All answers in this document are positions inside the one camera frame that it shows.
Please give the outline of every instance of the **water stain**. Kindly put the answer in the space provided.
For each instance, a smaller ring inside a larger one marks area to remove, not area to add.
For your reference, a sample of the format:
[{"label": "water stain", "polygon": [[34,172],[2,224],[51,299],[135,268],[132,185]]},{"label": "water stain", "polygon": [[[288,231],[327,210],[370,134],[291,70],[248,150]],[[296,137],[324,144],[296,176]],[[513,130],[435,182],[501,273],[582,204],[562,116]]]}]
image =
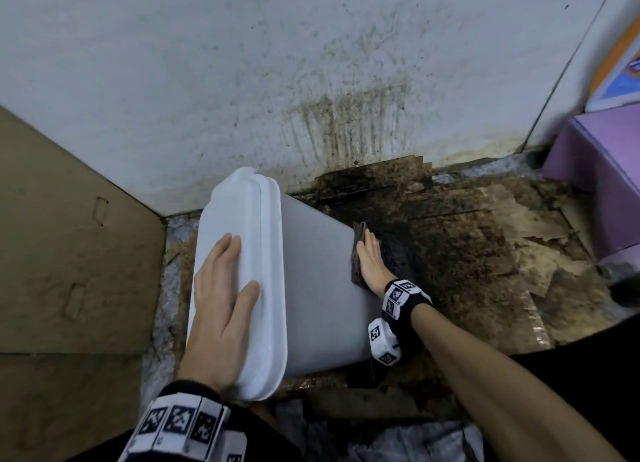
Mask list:
[{"label": "water stain", "polygon": [[407,92],[404,82],[303,103],[287,113],[292,141],[305,163],[316,162],[324,171],[401,153]]}]

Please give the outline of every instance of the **peeling floor covering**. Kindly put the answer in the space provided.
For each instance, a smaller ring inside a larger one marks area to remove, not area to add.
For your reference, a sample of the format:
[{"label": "peeling floor covering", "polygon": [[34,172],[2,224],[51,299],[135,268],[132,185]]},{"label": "peeling floor covering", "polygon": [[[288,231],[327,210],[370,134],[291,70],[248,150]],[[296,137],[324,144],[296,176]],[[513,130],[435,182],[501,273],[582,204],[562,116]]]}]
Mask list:
[{"label": "peeling floor covering", "polygon": [[[367,221],[391,270],[430,285],[450,320],[507,354],[549,349],[635,313],[615,304],[588,241],[565,220],[567,184],[540,179],[530,154],[432,174],[421,157],[328,173],[295,197],[346,223]],[[153,342],[143,360],[141,406],[173,377],[184,350],[199,214],[168,218]],[[285,379],[276,396],[305,390],[329,418],[462,418],[423,351],[377,389],[346,389],[345,369]]]}]

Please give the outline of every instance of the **dark stain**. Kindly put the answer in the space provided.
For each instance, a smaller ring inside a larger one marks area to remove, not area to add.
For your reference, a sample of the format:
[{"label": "dark stain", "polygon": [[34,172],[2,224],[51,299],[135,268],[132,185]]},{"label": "dark stain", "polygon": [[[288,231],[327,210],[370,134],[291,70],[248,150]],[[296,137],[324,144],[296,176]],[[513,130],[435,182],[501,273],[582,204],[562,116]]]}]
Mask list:
[{"label": "dark stain", "polygon": [[296,147],[304,150],[300,136],[306,134],[314,159],[328,171],[377,162],[387,143],[404,139],[401,127],[407,92],[407,84],[395,84],[304,103],[288,113],[298,117],[303,127],[296,131],[292,121]]}]

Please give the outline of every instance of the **purple object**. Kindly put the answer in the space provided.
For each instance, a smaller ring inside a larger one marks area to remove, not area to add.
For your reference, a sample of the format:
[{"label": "purple object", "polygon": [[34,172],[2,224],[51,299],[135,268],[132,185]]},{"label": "purple object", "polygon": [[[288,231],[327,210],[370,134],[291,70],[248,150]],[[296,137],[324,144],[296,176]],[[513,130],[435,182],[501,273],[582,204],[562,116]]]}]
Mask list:
[{"label": "purple object", "polygon": [[640,244],[640,103],[569,120],[541,173],[594,193],[598,259]]}]

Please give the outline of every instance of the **white plastic container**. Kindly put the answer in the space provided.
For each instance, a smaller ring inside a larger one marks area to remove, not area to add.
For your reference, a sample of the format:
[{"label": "white plastic container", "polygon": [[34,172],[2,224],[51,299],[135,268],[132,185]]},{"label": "white plastic container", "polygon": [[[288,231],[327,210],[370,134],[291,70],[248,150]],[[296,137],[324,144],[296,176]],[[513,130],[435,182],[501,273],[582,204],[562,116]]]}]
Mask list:
[{"label": "white plastic container", "polygon": [[[260,282],[249,350],[237,388],[244,400],[272,394],[286,376],[371,357],[367,326],[381,301],[351,282],[353,230],[242,167],[211,193],[198,228],[194,273],[215,242],[242,238],[234,288]],[[195,314],[193,291],[188,334]]]}]

